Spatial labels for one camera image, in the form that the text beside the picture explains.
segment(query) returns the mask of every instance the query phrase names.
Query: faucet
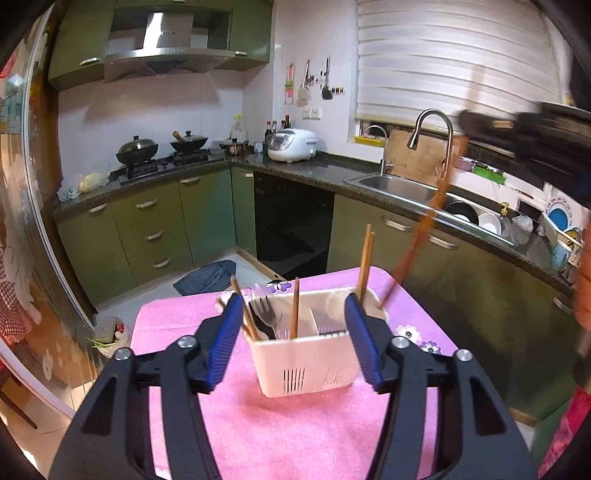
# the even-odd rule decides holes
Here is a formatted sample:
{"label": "faucet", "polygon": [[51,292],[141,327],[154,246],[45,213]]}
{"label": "faucet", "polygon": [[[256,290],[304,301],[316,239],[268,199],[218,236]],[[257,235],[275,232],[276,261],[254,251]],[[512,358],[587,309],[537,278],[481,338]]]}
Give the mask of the faucet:
{"label": "faucet", "polygon": [[447,168],[449,166],[449,162],[452,159],[452,141],[453,141],[453,125],[449,117],[443,113],[441,110],[435,110],[434,108],[429,108],[425,111],[422,111],[419,116],[417,117],[417,122],[414,125],[414,131],[411,135],[410,139],[408,140],[407,147],[411,150],[416,150],[418,146],[418,136],[421,134],[421,125],[423,124],[423,120],[425,120],[429,115],[438,115],[443,118],[443,121],[447,125],[447,148],[446,148],[446,156],[445,156],[445,164],[443,166],[443,172],[439,176],[439,172],[437,172],[439,179],[444,180],[447,176]]}
{"label": "faucet", "polygon": [[386,145],[388,144],[388,134],[386,133],[386,130],[384,130],[381,126],[370,125],[369,127],[367,127],[365,129],[365,132],[363,132],[363,136],[365,136],[367,134],[367,132],[369,131],[370,128],[379,128],[384,133],[384,152],[382,153],[382,160],[380,160],[380,162],[379,162],[379,174],[381,176],[386,173],[386,167],[393,166],[391,163],[386,163]]}

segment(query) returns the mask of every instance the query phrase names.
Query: pink towel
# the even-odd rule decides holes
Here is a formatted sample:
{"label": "pink towel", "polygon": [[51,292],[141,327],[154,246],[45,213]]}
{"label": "pink towel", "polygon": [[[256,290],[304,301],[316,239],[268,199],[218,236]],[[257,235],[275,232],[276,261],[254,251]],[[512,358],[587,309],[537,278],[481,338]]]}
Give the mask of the pink towel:
{"label": "pink towel", "polygon": [[[358,268],[303,278],[300,289],[353,287]],[[368,287],[382,296],[391,277],[372,267]],[[278,288],[289,290],[291,286]],[[137,354],[164,349],[194,333],[200,322],[217,315],[217,294],[148,303],[140,310],[132,341]],[[424,349],[451,355],[456,347],[429,315],[398,289],[389,301],[390,327]],[[265,397],[250,349],[240,334],[224,381],[211,395],[200,395],[203,417],[222,477],[228,480],[365,479],[388,402],[362,376],[349,387],[283,398]],[[437,391],[427,394],[421,467],[431,474],[437,426]],[[160,407],[160,391],[150,392],[150,428],[157,472],[170,478]]]}

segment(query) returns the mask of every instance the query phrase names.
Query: drawer handle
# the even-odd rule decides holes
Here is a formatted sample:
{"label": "drawer handle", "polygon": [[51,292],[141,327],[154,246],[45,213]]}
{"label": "drawer handle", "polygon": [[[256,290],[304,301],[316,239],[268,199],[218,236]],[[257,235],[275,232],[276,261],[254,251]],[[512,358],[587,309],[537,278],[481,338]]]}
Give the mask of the drawer handle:
{"label": "drawer handle", "polygon": [[562,310],[563,312],[571,315],[573,313],[573,309],[567,307],[564,303],[562,303],[560,301],[560,299],[558,297],[554,297],[554,300],[552,300],[554,302],[554,305],[556,305],[560,310]]}
{"label": "drawer handle", "polygon": [[147,240],[148,242],[150,240],[157,240],[158,238],[160,238],[163,235],[164,235],[164,230],[160,230],[159,232],[153,233],[152,235],[145,236],[144,240]]}
{"label": "drawer handle", "polygon": [[162,267],[166,267],[166,265],[168,265],[170,263],[172,259],[169,258],[168,260],[164,260],[162,263],[156,263],[154,265],[152,265],[152,267],[154,268],[162,268]]}
{"label": "drawer handle", "polygon": [[195,183],[196,181],[201,180],[201,177],[191,177],[190,179],[182,179],[181,183],[184,183],[185,185],[189,184],[189,183]]}
{"label": "drawer handle", "polygon": [[403,225],[401,223],[396,223],[393,220],[390,220],[390,219],[388,219],[388,218],[386,218],[384,216],[382,217],[382,221],[386,225],[391,226],[392,228],[395,228],[396,230],[400,230],[401,232],[408,233],[410,230],[412,230],[412,227],[409,227],[407,225]]}
{"label": "drawer handle", "polygon": [[455,250],[457,248],[456,244],[451,244],[450,242],[446,242],[445,240],[441,240],[436,236],[429,235],[429,241],[432,244],[438,245],[443,248],[447,248],[448,250]]}
{"label": "drawer handle", "polygon": [[137,208],[148,208],[151,207],[152,205],[156,205],[158,203],[158,199],[152,199],[152,200],[148,200],[145,203],[138,203],[136,205]]}
{"label": "drawer handle", "polygon": [[89,59],[84,59],[80,62],[80,66],[83,67],[84,65],[88,65],[89,63],[94,63],[96,61],[100,61],[100,57],[91,57]]}
{"label": "drawer handle", "polygon": [[96,212],[100,212],[101,210],[105,210],[107,208],[107,203],[103,203],[102,205],[99,205],[98,207],[92,207],[89,208],[87,210],[88,213],[96,213]]}

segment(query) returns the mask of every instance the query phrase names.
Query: rice cooker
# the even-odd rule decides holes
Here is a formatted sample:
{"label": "rice cooker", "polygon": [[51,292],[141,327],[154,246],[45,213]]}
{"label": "rice cooker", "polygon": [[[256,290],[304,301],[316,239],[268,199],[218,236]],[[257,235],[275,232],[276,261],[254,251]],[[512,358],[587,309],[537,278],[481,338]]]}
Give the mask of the rice cooker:
{"label": "rice cooker", "polygon": [[272,160],[291,163],[309,160],[316,155],[318,137],[310,130],[286,128],[279,130],[269,140],[269,157]]}

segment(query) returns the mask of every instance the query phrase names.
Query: white tile wall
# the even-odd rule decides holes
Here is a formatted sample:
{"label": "white tile wall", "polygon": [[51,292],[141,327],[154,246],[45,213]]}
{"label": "white tile wall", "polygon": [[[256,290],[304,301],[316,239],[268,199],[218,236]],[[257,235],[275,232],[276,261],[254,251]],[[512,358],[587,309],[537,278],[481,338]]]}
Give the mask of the white tile wall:
{"label": "white tile wall", "polygon": [[173,152],[172,132],[185,130],[211,140],[227,138],[242,113],[244,74],[214,70],[118,82],[93,82],[59,96],[59,142],[64,178],[87,174],[105,163],[121,168],[115,154],[134,135],[159,143],[157,157]]}

